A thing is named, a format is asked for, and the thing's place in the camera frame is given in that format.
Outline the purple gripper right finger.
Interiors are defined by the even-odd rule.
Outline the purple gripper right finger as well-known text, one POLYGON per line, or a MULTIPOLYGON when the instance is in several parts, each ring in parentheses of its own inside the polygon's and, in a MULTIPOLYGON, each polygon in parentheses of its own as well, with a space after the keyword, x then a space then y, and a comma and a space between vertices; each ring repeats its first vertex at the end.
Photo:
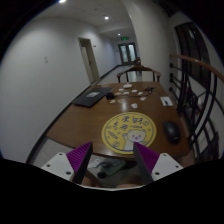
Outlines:
POLYGON ((137 142, 135 142, 133 145, 133 152, 142 176, 143 183, 145 185, 152 183, 152 171, 160 155, 137 142))

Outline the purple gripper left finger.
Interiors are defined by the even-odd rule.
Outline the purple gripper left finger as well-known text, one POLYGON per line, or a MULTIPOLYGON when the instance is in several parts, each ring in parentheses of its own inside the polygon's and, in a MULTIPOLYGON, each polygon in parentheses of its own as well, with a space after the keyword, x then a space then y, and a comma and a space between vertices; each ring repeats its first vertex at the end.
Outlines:
POLYGON ((88 142, 66 154, 68 161, 75 172, 73 178, 74 183, 82 183, 92 152, 93 144, 88 142))

